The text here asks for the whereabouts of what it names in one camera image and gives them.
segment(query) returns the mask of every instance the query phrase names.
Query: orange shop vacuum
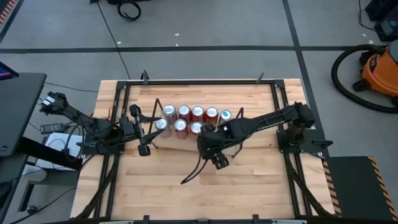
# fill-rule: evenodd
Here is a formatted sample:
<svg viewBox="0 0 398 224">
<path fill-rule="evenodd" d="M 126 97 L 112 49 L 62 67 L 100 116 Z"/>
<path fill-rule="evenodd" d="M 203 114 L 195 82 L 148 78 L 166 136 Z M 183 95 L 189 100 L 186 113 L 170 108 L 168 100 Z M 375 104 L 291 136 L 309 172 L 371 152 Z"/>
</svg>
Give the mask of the orange shop vacuum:
<svg viewBox="0 0 398 224">
<path fill-rule="evenodd" d="M 354 52 L 365 50 L 359 61 L 363 65 L 361 80 L 353 84 L 355 91 L 376 90 L 391 96 L 394 106 L 381 106 L 364 100 L 348 91 L 339 81 L 337 71 L 340 63 Z M 371 44 L 355 46 L 343 52 L 331 68 L 331 79 L 336 89 L 348 99 L 371 110 L 383 113 L 398 113 L 398 40 L 390 46 L 379 47 Z"/>
</svg>

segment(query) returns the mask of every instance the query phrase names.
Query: black hose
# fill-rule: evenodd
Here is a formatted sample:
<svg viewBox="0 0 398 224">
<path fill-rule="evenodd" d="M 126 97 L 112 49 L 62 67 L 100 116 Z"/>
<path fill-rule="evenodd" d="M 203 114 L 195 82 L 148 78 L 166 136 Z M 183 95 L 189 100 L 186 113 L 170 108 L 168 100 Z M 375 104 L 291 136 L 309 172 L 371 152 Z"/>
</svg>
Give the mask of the black hose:
<svg viewBox="0 0 398 224">
<path fill-rule="evenodd" d="M 138 9 L 138 15 L 136 17 L 130 17 L 127 13 L 123 12 L 123 10 L 121 10 L 121 7 L 124 4 L 132 4 L 134 7 L 136 7 Z M 132 21 L 136 21 L 138 18 L 141 17 L 141 8 L 133 0 L 123 0 L 118 4 L 118 13 L 119 13 L 120 17 L 122 17 L 122 19 L 124 19 L 125 21 L 132 22 Z"/>
<path fill-rule="evenodd" d="M 337 77 L 337 71 L 338 71 L 338 67 L 340 66 L 340 63 L 349 55 L 351 55 L 354 52 L 360 51 L 360 50 L 368 50 L 370 52 L 374 52 L 375 54 L 383 54 L 386 49 L 382 48 L 382 47 L 378 47 L 375 45 L 371 45 L 371 44 L 363 44 L 363 45 L 358 45 L 355 46 L 351 49 L 346 50 L 345 52 L 343 52 L 334 62 L 332 68 L 331 68 L 331 80 L 333 81 L 333 84 L 335 85 L 336 89 L 343 94 L 345 97 L 347 97 L 348 99 L 354 101 L 355 103 L 364 106 L 366 108 L 369 108 L 371 110 L 375 110 L 375 111 L 379 111 L 379 112 L 383 112 L 383 113 L 393 113 L 396 114 L 398 113 L 398 108 L 391 108 L 388 106 L 381 106 L 381 105 L 377 105 L 375 103 L 371 103 L 367 100 L 364 100 L 358 96 L 356 96 L 355 94 L 353 94 L 352 92 L 348 91 L 339 81 L 338 77 Z"/>
</svg>

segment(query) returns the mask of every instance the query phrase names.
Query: silver can lid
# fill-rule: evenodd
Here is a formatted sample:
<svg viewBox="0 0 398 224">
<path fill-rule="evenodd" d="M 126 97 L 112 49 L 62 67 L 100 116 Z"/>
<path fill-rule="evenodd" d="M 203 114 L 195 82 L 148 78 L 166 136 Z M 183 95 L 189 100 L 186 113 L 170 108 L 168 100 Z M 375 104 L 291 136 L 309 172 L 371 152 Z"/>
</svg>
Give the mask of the silver can lid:
<svg viewBox="0 0 398 224">
<path fill-rule="evenodd" d="M 191 124 L 191 131 L 195 134 L 200 133 L 200 127 L 202 127 L 201 122 L 194 122 Z"/>
<path fill-rule="evenodd" d="M 174 108 L 173 105 L 166 105 L 166 106 L 163 108 L 163 113 L 164 113 L 164 114 L 173 114 L 174 112 L 175 112 L 175 108 Z"/>
<path fill-rule="evenodd" d="M 204 111 L 205 110 L 201 106 L 196 106 L 192 109 L 192 114 L 195 116 L 201 116 Z"/>
<path fill-rule="evenodd" d="M 221 117 L 222 119 L 224 119 L 224 120 L 229 120 L 229 119 L 231 119 L 231 112 L 230 112 L 229 110 L 223 110 L 223 111 L 220 113 L 220 117 Z"/>
<path fill-rule="evenodd" d="M 190 108 L 187 105 L 182 105 L 180 106 L 180 108 L 178 109 L 178 113 L 180 115 L 187 115 L 189 114 Z"/>
<path fill-rule="evenodd" d="M 156 121 L 155 126 L 157 129 L 165 129 L 167 127 L 167 121 L 165 119 L 159 119 Z"/>
<path fill-rule="evenodd" d="M 185 122 L 182 119 L 178 119 L 176 120 L 176 122 L 174 123 L 174 128 L 177 131 L 183 131 L 185 128 L 187 128 L 187 122 Z"/>
<path fill-rule="evenodd" d="M 213 118 L 218 115 L 218 110 L 214 107 L 207 108 L 206 114 L 207 116 Z"/>
</svg>

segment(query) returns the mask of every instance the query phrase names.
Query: butcher block tabletop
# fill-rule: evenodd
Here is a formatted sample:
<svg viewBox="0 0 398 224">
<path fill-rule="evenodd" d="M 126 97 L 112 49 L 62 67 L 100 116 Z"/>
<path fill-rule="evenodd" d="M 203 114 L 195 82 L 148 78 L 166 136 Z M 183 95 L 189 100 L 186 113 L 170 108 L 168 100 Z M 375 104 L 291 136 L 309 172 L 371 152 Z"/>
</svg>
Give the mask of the butcher block tabletop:
<svg viewBox="0 0 398 224">
<path fill-rule="evenodd" d="M 290 105 L 295 101 L 306 103 L 300 79 L 284 82 Z M 109 111 L 112 113 L 116 83 L 101 82 L 94 117 L 107 118 Z M 128 106 L 137 104 L 145 116 L 152 116 L 156 98 L 163 106 L 214 106 L 219 111 L 230 110 L 233 116 L 243 107 L 247 118 L 275 111 L 270 85 L 136 85 L 130 88 Z M 181 181 L 198 160 L 195 148 L 186 148 L 183 142 L 163 145 L 159 141 L 158 149 L 150 145 L 151 155 L 141 157 L 137 141 L 127 143 L 120 157 L 111 219 L 142 220 L 144 215 L 151 220 L 252 219 L 253 214 L 259 218 L 293 218 L 284 157 L 275 131 L 276 127 L 253 134 L 234 159 L 228 156 L 228 167 L 216 170 L 209 162 L 198 177 L 184 185 Z M 326 210 L 334 213 L 322 160 L 306 153 L 300 156 L 308 188 Z M 71 217 L 84 209 L 98 189 L 102 164 L 103 156 L 95 156 L 81 170 Z M 297 186 L 296 191 L 305 214 Z M 107 199 L 108 190 L 102 201 L 102 215 Z"/>
</svg>

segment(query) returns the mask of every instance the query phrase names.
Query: black and orange striped panel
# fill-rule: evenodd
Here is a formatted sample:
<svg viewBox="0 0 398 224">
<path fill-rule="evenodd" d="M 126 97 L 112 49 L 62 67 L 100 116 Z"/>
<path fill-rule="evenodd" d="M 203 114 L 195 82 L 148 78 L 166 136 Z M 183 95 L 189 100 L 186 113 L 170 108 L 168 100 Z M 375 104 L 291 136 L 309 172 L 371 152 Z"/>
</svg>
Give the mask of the black and orange striped panel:
<svg viewBox="0 0 398 224">
<path fill-rule="evenodd" d="M 329 193 L 331 197 L 331 202 L 333 203 L 333 208 L 335 209 L 335 214 L 341 216 L 341 209 L 337 199 L 337 193 L 335 186 L 333 185 L 333 179 L 331 178 L 330 169 L 326 160 L 323 160 L 323 171 L 325 171 L 326 181 L 328 182 Z"/>
<path fill-rule="evenodd" d="M 372 166 L 373 166 L 373 169 L 374 169 L 374 172 L 375 172 L 376 175 L 377 175 L 377 179 L 378 179 L 378 181 L 379 181 L 380 188 L 383 190 L 383 195 L 384 195 L 384 197 L 386 198 L 386 202 L 387 202 L 387 204 L 388 204 L 388 206 L 389 206 L 389 208 L 390 208 L 390 212 L 391 212 L 391 215 L 392 215 L 392 219 L 393 219 L 394 221 L 398 221 L 396 211 L 394 210 L 394 206 L 392 205 L 390 196 L 389 196 L 388 193 L 387 193 L 386 186 L 384 185 L 383 179 L 381 178 L 381 174 L 380 174 L 380 172 L 379 172 L 379 168 L 377 168 L 376 162 L 374 161 L 373 157 L 368 156 L 368 158 L 369 158 L 369 160 L 371 161 Z"/>
<path fill-rule="evenodd" d="M 10 14 L 12 8 L 16 5 L 18 0 L 9 0 L 8 3 L 6 4 L 6 7 L 0 14 L 0 24 L 2 24 L 5 20 L 6 17 Z"/>
</svg>

